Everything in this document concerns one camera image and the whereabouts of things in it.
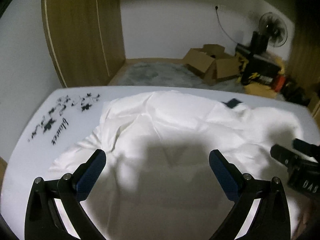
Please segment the open cardboard box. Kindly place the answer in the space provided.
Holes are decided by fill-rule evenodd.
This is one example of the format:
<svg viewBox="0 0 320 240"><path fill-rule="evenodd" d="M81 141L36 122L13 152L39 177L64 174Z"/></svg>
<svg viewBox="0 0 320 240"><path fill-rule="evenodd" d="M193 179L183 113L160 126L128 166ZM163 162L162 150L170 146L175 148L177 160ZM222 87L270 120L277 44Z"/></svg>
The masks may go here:
<svg viewBox="0 0 320 240"><path fill-rule="evenodd" d="M209 86L239 75L239 58L225 53L225 48L218 44L191 48L182 62Z"/></svg>

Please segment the black yellow storage box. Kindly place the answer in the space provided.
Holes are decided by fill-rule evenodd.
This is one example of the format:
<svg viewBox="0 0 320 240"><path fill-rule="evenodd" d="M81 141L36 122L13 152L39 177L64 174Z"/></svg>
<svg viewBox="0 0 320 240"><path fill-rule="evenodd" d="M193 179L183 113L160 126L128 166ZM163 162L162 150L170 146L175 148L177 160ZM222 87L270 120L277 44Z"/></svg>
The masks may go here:
<svg viewBox="0 0 320 240"><path fill-rule="evenodd" d="M237 44L235 52L239 54L239 59L242 59L240 83L243 86L254 82L271 86L281 74L282 68L276 62L276 56L268 51L256 54L248 46Z"/></svg>

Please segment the grey fluffy rug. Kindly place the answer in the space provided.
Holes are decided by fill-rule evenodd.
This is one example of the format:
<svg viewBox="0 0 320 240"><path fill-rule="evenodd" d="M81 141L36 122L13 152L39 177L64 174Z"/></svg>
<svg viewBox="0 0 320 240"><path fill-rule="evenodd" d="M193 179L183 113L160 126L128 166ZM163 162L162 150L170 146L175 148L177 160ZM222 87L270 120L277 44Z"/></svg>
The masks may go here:
<svg viewBox="0 0 320 240"><path fill-rule="evenodd" d="M133 64L116 82L118 86L160 86L219 90L244 94L244 87L236 79L212 86L189 71L184 65L166 62Z"/></svg>

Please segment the black standing fan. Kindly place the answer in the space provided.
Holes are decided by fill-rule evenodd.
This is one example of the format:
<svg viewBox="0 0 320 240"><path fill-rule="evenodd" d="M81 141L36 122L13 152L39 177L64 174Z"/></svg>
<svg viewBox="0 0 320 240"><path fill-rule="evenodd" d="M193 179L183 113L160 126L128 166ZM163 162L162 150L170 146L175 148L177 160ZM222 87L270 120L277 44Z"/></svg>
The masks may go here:
<svg viewBox="0 0 320 240"><path fill-rule="evenodd" d="M268 37L268 45L273 47L283 46L288 37L285 22L275 13L267 12L259 20L259 32Z"/></svg>

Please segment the brown wooden wardrobe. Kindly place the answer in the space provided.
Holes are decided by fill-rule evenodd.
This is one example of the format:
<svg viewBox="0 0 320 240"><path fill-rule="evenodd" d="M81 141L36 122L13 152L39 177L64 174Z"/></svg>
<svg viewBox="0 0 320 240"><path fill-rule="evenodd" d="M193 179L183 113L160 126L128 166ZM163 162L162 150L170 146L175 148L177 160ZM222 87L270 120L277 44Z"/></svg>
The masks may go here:
<svg viewBox="0 0 320 240"><path fill-rule="evenodd" d="M41 9L61 85L108 85L126 61L120 0L41 0Z"/></svg>

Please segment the white puffer jacket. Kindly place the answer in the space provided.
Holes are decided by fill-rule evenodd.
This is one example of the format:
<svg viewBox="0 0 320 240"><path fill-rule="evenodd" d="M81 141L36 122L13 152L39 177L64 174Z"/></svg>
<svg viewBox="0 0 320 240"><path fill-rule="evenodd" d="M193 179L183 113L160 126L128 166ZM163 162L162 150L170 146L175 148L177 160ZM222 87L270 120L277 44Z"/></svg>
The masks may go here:
<svg viewBox="0 0 320 240"><path fill-rule="evenodd" d="M142 93L106 102L99 125L54 160L48 177L74 172L102 149L106 165L82 206L106 239L208 239L233 205L209 166L210 152L256 179L285 180L270 148L302 137L291 112Z"/></svg>

